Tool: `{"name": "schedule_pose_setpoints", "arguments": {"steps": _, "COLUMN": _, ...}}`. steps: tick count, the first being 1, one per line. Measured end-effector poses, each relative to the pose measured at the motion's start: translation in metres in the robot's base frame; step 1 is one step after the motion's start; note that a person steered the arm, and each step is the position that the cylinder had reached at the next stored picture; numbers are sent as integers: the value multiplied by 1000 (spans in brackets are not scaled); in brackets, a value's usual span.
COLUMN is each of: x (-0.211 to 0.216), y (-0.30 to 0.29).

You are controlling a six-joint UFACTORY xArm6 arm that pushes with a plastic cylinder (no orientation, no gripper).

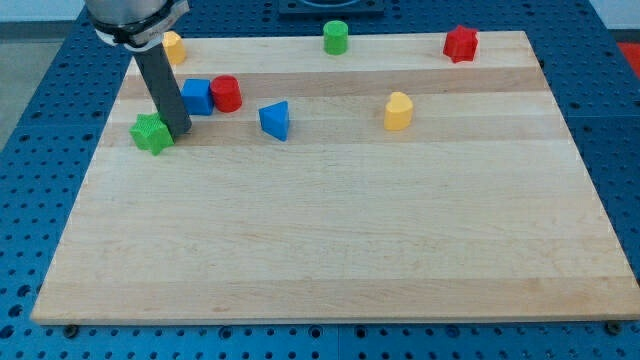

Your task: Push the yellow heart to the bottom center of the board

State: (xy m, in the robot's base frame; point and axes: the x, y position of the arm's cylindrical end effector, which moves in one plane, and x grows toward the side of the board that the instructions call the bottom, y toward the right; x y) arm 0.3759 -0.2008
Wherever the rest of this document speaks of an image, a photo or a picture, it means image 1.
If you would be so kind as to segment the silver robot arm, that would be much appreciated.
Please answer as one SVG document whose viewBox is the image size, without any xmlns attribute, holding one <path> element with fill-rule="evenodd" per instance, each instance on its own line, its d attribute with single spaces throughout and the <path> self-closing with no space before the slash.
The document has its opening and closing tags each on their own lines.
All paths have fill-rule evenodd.
<svg viewBox="0 0 640 360">
<path fill-rule="evenodd" d="M 85 0 L 97 36 L 135 52 L 160 44 L 164 33 L 190 11 L 188 0 Z"/>
</svg>

